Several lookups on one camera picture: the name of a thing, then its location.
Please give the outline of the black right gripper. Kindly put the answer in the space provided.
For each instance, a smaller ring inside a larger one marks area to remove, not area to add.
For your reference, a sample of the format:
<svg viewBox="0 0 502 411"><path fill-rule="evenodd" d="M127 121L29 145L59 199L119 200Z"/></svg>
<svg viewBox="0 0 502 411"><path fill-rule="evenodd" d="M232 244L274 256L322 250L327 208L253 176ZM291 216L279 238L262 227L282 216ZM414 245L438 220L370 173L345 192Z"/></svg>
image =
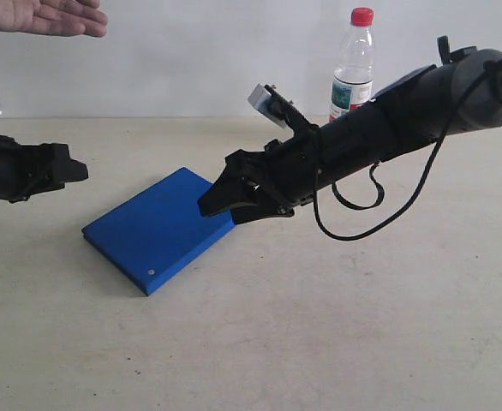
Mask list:
<svg viewBox="0 0 502 411"><path fill-rule="evenodd" d="M315 124L285 142L272 140L261 151L236 150L199 197L201 216L229 211L235 224L294 217L295 207L312 201L319 150L320 127Z"/></svg>

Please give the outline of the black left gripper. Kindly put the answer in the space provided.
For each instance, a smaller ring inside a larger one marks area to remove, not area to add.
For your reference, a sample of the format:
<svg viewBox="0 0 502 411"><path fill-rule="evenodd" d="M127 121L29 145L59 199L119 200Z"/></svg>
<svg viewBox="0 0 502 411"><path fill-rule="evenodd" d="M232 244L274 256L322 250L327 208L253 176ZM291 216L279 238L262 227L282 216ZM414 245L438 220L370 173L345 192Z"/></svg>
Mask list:
<svg viewBox="0 0 502 411"><path fill-rule="evenodd" d="M87 166L69 159L62 143L22 145L0 135L0 200L16 203L89 178Z"/></svg>

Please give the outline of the person's hand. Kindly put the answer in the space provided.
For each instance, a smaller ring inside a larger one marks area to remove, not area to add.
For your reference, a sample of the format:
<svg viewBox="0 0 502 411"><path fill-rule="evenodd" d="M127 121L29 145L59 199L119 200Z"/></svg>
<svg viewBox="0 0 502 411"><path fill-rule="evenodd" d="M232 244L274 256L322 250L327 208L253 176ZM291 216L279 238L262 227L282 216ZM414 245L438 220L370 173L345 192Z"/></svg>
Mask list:
<svg viewBox="0 0 502 411"><path fill-rule="evenodd" d="M0 33L103 38L107 24L99 1L0 0Z"/></svg>

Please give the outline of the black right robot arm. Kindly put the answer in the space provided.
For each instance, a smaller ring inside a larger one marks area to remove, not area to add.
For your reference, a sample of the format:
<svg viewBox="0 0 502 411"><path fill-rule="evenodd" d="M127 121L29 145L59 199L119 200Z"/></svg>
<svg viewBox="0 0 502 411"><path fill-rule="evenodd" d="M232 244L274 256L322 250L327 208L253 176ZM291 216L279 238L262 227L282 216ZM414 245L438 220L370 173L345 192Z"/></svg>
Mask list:
<svg viewBox="0 0 502 411"><path fill-rule="evenodd" d="M294 134L258 152L231 153L199 198L205 217L227 211L238 224L290 217L315 191L372 164L430 146L441 135L502 127L502 52L454 51L442 65L405 75L323 126L272 86L257 86L251 103Z"/></svg>

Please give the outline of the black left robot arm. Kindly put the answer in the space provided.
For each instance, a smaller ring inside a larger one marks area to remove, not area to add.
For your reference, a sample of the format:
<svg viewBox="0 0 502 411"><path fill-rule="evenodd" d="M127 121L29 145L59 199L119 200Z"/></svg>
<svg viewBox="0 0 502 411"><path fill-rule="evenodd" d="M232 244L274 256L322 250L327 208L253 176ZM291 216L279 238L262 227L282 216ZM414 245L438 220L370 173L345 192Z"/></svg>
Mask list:
<svg viewBox="0 0 502 411"><path fill-rule="evenodd" d="M87 165L72 158L64 143L22 145L0 134L0 200L11 204L27 201L88 177Z"/></svg>

